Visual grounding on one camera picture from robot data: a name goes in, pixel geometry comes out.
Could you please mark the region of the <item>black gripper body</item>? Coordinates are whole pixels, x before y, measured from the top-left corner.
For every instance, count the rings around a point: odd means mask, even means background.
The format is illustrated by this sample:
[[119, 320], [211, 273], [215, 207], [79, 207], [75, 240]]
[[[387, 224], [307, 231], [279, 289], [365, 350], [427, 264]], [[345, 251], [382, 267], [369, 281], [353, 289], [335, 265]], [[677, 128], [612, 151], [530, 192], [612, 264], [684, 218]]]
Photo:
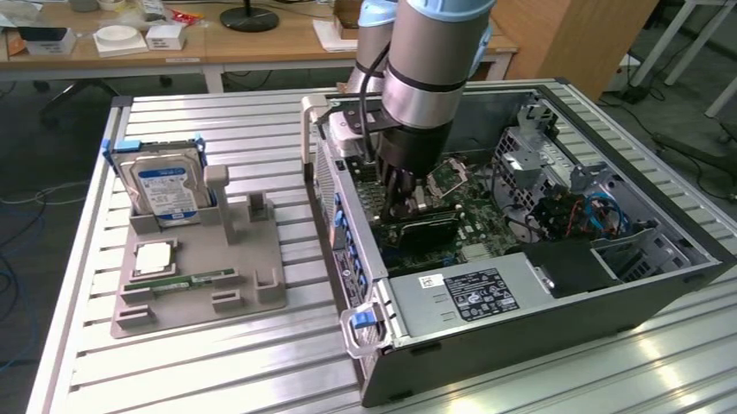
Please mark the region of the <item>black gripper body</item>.
[[379, 176], [387, 178], [393, 171], [425, 176], [438, 162], [451, 125], [450, 122], [434, 129], [399, 125], [382, 131], [377, 149]]

